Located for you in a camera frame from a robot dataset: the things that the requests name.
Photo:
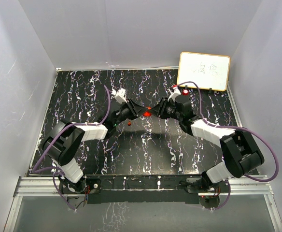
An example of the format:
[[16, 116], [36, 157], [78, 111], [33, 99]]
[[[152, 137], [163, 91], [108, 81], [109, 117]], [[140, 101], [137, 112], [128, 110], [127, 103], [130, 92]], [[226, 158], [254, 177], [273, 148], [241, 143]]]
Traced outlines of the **red round disc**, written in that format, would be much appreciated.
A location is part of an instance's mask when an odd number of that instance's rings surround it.
[[149, 113], [148, 111], [144, 112], [142, 114], [144, 117], [150, 117], [151, 116], [151, 113]]

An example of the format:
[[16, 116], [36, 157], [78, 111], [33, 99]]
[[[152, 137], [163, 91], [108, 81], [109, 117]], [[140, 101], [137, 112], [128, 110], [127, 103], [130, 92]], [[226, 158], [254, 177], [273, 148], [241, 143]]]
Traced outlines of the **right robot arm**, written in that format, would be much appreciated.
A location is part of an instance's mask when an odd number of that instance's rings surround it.
[[264, 163], [264, 156], [249, 132], [210, 126], [193, 112], [188, 96], [180, 95], [175, 100], [164, 97], [149, 112], [161, 119], [178, 120], [185, 133], [202, 138], [222, 150], [222, 162], [204, 171], [199, 180], [193, 183], [184, 181], [185, 186], [212, 192], [220, 182], [242, 177]]

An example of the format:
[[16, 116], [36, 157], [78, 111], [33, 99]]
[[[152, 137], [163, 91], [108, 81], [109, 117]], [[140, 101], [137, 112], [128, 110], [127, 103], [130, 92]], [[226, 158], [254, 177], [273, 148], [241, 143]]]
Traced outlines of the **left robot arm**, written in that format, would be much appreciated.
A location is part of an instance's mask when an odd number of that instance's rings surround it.
[[98, 122], [78, 125], [61, 120], [42, 141], [41, 149], [50, 157], [63, 173], [61, 183], [70, 191], [81, 193], [85, 190], [85, 175], [78, 165], [75, 154], [82, 142], [105, 140], [116, 131], [116, 126], [129, 119], [134, 120], [148, 108], [138, 105], [132, 99], [119, 104], [111, 101], [110, 107]]

